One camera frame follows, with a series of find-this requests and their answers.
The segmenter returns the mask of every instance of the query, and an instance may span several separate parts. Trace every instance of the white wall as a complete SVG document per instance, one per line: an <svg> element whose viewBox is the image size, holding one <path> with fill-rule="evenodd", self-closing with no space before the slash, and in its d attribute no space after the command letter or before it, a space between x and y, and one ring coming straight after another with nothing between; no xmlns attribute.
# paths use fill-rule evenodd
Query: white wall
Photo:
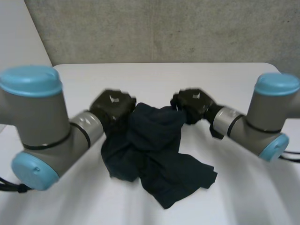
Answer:
<svg viewBox="0 0 300 225"><path fill-rule="evenodd" d="M0 0L0 71L51 62L23 0Z"/></svg>

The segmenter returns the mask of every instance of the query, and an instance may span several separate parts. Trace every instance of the concrete wall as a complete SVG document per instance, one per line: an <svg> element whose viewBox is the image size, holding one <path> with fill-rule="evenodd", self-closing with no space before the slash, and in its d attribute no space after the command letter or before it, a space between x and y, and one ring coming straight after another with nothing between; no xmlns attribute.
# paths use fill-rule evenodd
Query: concrete wall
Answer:
<svg viewBox="0 0 300 225"><path fill-rule="evenodd" d="M268 62L300 74L300 0L25 0L54 65Z"/></svg>

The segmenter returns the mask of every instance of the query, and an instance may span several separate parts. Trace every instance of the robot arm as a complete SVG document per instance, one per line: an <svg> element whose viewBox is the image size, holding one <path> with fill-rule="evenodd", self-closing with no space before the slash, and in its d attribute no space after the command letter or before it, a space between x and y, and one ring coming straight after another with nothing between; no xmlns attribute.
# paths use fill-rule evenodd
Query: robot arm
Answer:
<svg viewBox="0 0 300 225"><path fill-rule="evenodd" d="M247 115L217 105L200 89L181 90L171 104L187 111L192 123L206 119L213 137L228 136L258 157L271 161L285 151L281 133L287 118L300 118L300 80L292 75L263 74L255 85Z"/></svg>
<svg viewBox="0 0 300 225"><path fill-rule="evenodd" d="M0 76L0 121L17 128L24 150L12 161L26 186L47 190L120 118L134 110L136 99L105 90L69 120L58 72L25 66Z"/></svg>

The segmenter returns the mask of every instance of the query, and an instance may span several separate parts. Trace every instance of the black band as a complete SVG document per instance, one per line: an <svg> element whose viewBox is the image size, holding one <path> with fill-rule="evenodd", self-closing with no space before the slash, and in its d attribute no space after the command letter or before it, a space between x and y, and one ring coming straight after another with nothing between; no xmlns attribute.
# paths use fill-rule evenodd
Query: black band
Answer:
<svg viewBox="0 0 300 225"><path fill-rule="evenodd" d="M22 144L23 144L23 147L26 148L26 149L28 149L28 150L44 150L44 149L49 149L49 148L53 148L56 145L60 145L63 142L65 142L70 137L70 134L71 134L71 129L70 129L69 133L64 138L60 139L58 142L53 142L51 144L45 144L45 145L40 145L40 146L30 146L30 145L26 145L24 143L22 143Z"/></svg>
<svg viewBox="0 0 300 225"><path fill-rule="evenodd" d="M233 126L235 125L236 121L238 121L240 118L244 117L244 115L238 115L230 124L228 130L227 130L227 136L230 137L230 133L231 133L231 130L233 129Z"/></svg>
<svg viewBox="0 0 300 225"><path fill-rule="evenodd" d="M275 131L269 131L269 130L261 130L259 128L256 128L254 127L252 124L250 124L247 120L246 120L246 123L249 127L251 127L252 129L254 130L257 130L257 131L260 131L260 132L264 132L264 133L267 133L267 134L278 134L281 132L281 129L280 130L275 130Z"/></svg>
<svg viewBox="0 0 300 225"><path fill-rule="evenodd" d="M81 127L81 126L79 126L77 123L70 123L72 126L74 126L74 127L76 127L76 128L78 128L80 131L81 131L81 133L83 133L83 135L85 136L85 138L86 138L86 141L88 142L88 148L90 148L90 137L89 137L89 135L88 135L88 133Z"/></svg>

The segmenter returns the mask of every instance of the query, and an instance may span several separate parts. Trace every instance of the white tabletop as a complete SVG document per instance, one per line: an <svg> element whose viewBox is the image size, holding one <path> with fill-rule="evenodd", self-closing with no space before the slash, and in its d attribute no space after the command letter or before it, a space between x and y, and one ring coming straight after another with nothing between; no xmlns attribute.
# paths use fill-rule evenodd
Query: white tabletop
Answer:
<svg viewBox="0 0 300 225"><path fill-rule="evenodd" d="M64 83L69 116L89 107L105 88L121 89L151 106L169 105L173 93L199 87L224 105L247 113L254 84L266 63L77 64L55 67ZM300 121L283 129L297 150ZM0 194L1 225L298 225L300 167L277 160L267 163L228 138L215 140L206 121L184 126L180 152L215 167L210 189L164 210L140 182L111 179L97 142L51 189L26 194ZM0 135L1 175L16 181L10 170L21 151L13 127Z"/></svg>

